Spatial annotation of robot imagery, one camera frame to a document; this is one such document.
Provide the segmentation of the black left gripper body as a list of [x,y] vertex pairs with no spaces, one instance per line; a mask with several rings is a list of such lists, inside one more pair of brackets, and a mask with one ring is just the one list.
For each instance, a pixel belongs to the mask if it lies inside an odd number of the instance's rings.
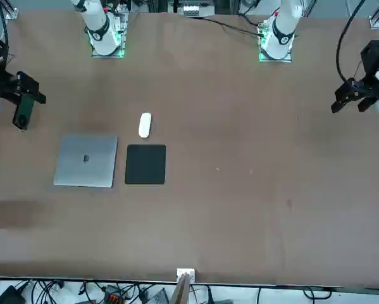
[[374,76],[379,67],[379,40],[371,40],[361,51],[361,59],[366,75]]

